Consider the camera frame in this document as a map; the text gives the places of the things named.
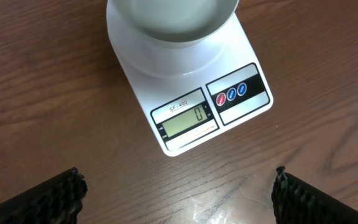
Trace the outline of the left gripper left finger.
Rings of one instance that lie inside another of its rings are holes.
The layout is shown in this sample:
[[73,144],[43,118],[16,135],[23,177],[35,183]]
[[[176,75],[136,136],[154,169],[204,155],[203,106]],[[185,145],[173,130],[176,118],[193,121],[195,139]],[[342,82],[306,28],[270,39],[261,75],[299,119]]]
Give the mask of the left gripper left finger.
[[73,167],[0,203],[0,223],[76,224],[87,191]]

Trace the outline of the pale grey round bowl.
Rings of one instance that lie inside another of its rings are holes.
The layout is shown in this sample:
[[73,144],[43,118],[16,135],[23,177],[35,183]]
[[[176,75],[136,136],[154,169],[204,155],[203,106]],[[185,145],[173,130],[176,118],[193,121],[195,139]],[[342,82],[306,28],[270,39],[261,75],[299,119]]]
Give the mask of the pale grey round bowl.
[[168,44],[194,44],[216,33],[239,0],[113,0],[119,16],[141,35]]

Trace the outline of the white digital kitchen scale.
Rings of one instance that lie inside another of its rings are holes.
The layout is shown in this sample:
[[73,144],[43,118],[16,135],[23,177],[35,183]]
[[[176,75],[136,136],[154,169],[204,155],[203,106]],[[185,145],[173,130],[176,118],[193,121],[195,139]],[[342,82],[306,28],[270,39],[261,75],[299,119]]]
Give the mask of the white digital kitchen scale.
[[162,151],[180,155],[269,110],[273,95],[236,15],[197,44],[165,47],[129,27],[112,1],[111,45]]

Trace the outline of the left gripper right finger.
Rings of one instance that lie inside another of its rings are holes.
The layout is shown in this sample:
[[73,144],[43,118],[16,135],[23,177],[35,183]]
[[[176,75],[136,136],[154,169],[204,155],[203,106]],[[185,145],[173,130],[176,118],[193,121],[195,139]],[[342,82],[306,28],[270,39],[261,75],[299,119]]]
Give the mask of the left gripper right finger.
[[358,211],[294,175],[276,169],[272,203],[277,224],[358,224]]

